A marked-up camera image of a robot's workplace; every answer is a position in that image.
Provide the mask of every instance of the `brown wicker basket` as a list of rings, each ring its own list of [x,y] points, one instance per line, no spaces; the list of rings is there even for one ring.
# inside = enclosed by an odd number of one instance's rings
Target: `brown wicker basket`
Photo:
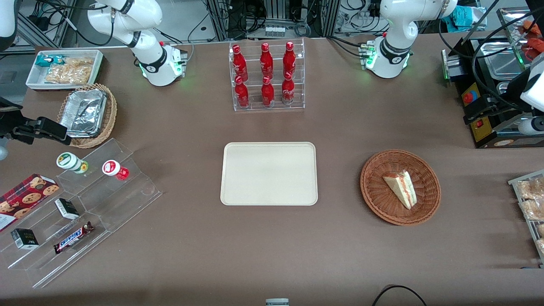
[[[385,183],[390,172],[410,173],[417,204],[412,209],[402,205]],[[365,202],[380,218],[396,225],[417,225],[429,220],[440,205],[438,178],[419,156],[402,150],[386,150],[372,156],[361,171],[361,191]]]
[[[86,85],[84,87],[76,89],[76,91],[86,91],[92,89],[100,89],[108,94],[108,100],[106,101],[106,109],[104,110],[104,118],[102,119],[102,131],[95,138],[72,138],[71,146],[78,147],[80,149],[88,149],[97,146],[104,141],[108,140],[109,135],[112,133],[113,126],[115,125],[115,116],[117,115],[117,101],[112,92],[102,84]],[[60,122],[64,113],[64,107],[68,97],[64,99],[64,103],[60,106],[60,112],[57,116],[57,122]]]

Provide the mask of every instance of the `table surface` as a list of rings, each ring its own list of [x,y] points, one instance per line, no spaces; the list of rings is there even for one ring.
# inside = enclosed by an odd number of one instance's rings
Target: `table surface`
[[[228,44],[197,45],[186,78],[163,88],[142,78],[129,49],[102,49],[100,82],[119,104],[112,136],[164,194],[44,289],[3,269],[0,304],[370,305],[388,284],[433,305],[544,301],[544,271],[520,269],[539,260],[506,183],[544,168],[543,149],[474,149],[456,91],[444,85],[439,37],[420,35],[395,79],[361,71],[326,39],[305,44],[306,109],[258,114],[232,109]],[[65,96],[28,90],[24,114],[56,118]],[[291,141],[316,146],[315,205],[221,203],[227,143]],[[31,173],[58,175],[54,160],[66,151],[43,139],[8,149],[0,192]],[[435,170],[442,202],[426,223],[394,226],[364,203],[361,168],[386,149]],[[379,305],[399,301],[418,305],[400,289]]]

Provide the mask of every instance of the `small black box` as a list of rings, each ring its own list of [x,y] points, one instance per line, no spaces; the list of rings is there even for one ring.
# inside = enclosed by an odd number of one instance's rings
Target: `small black box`
[[[32,250],[40,246],[32,230],[14,229],[11,231],[11,236],[15,240],[15,245],[18,249]]]
[[[55,205],[60,211],[60,214],[63,215],[63,217],[68,219],[77,219],[79,217],[79,212],[77,212],[77,209],[73,206],[72,202],[59,198],[55,200]]]

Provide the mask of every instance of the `red bottle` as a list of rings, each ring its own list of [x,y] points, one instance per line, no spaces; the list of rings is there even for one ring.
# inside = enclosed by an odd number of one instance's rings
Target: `red bottle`
[[[274,74],[274,60],[272,54],[270,54],[269,46],[266,42],[261,45],[261,71],[263,76],[273,78]]]
[[[270,84],[270,77],[263,77],[263,87],[261,87],[261,93],[263,95],[263,105],[266,108],[274,107],[274,87]]]
[[[287,71],[283,76],[285,80],[281,84],[281,101],[285,105],[290,105],[295,97],[295,83],[291,72]]]
[[[236,76],[234,78],[234,82],[236,83],[236,86],[234,86],[234,92],[236,94],[236,99],[238,100],[238,104],[241,108],[248,108],[249,107],[249,94],[248,94],[248,88],[245,86],[244,82],[242,82],[241,76]]]
[[[296,55],[293,51],[294,48],[295,45],[292,41],[288,41],[285,44],[285,54],[283,55],[283,75],[285,75],[285,72],[291,72],[292,76],[295,74]]]
[[[234,71],[237,76],[242,77],[242,82],[245,82],[248,80],[248,66],[245,63],[244,56],[240,52],[240,46],[232,46],[232,52],[234,52],[234,58],[232,59]]]

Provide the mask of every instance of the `red button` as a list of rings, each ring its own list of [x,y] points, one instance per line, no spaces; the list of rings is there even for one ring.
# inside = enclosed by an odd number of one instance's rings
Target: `red button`
[[[467,93],[463,96],[464,103],[470,103],[472,101],[474,101],[474,96],[471,93]]]

